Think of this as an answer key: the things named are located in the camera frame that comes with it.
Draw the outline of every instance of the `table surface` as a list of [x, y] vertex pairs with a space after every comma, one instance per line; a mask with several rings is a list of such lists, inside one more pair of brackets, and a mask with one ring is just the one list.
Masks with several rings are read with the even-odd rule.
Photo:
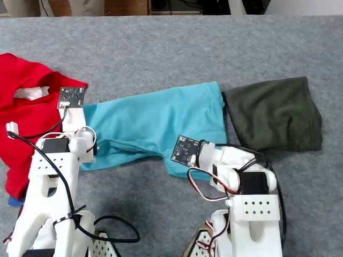
[[[103, 17], [0, 20], [0, 52], [41, 62], [89, 83], [87, 103], [216, 80], [221, 89], [307, 76], [323, 116], [323, 150], [272, 152], [288, 217], [284, 256], [343, 255], [343, 17]], [[232, 129], [229, 137], [234, 138]], [[17, 209], [7, 206], [0, 164], [0, 237]], [[209, 193], [215, 189], [200, 183]], [[142, 239], [123, 256], [181, 256], [222, 203], [204, 202], [161, 159], [82, 172], [78, 204], [120, 215]], [[104, 224], [112, 236], [129, 236]], [[0, 256], [5, 248], [0, 247]]]

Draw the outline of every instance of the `folded shirt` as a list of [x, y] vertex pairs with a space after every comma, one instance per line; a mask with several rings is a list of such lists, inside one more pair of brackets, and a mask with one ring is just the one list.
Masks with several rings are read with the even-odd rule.
[[259, 82], [224, 95], [242, 146], [292, 151], [322, 148], [322, 117], [306, 77]]

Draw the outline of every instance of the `light blue shirt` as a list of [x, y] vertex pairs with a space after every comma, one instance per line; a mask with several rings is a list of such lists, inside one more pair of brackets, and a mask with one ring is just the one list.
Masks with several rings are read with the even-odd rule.
[[[170, 159], [178, 136], [225, 143], [223, 106], [216, 82], [85, 105], [86, 123], [96, 131], [99, 149], [96, 162], [83, 164], [81, 170], [161, 156], [168, 174], [186, 177], [188, 167]], [[200, 172], [192, 175], [208, 178]]]

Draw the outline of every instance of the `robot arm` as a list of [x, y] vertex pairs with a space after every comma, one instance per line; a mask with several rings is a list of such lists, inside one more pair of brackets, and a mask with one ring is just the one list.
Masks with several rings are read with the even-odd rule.
[[[58, 108], [63, 120], [63, 133], [47, 133], [36, 143], [63, 175], [69, 186], [72, 201], [76, 195], [79, 166], [83, 162], [94, 161], [93, 150], [96, 147], [94, 130], [85, 126], [84, 90], [61, 88]], [[10, 138], [19, 134], [18, 125], [15, 123], [10, 123], [6, 127]], [[29, 170], [25, 203], [8, 243], [9, 257], [42, 256], [38, 254], [84, 257], [92, 241], [75, 229], [74, 221], [68, 218], [71, 211], [61, 177], [36, 150]], [[84, 210], [78, 214], [80, 225], [94, 233], [94, 215]], [[52, 225], [56, 231], [56, 238], [51, 234]], [[53, 249], [42, 249], [51, 246], [54, 246]]]
[[277, 179], [273, 171], [257, 163], [260, 156], [256, 155], [239, 146], [218, 147], [183, 136], [175, 147], [172, 160], [184, 160], [182, 164], [191, 167], [192, 184], [190, 172], [198, 167], [211, 175], [213, 187], [227, 194], [217, 200], [226, 199], [228, 209], [217, 210], [210, 220], [213, 237], [208, 249], [214, 246], [215, 256], [282, 257], [279, 198], [270, 194], [277, 188]]

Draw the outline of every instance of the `red t-shirt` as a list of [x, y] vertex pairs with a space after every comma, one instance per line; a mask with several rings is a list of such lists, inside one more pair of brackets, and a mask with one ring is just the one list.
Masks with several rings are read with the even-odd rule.
[[[13, 98], [18, 88], [43, 86], [49, 87], [49, 95], [32, 101]], [[44, 132], [61, 120], [57, 110], [59, 89], [86, 86], [86, 83], [67, 78], [43, 64], [12, 54], [0, 55], [0, 157], [10, 168], [5, 183], [8, 194], [15, 198], [24, 196], [34, 148], [19, 139], [8, 138], [6, 123], [18, 123], [19, 134], [23, 136]]]

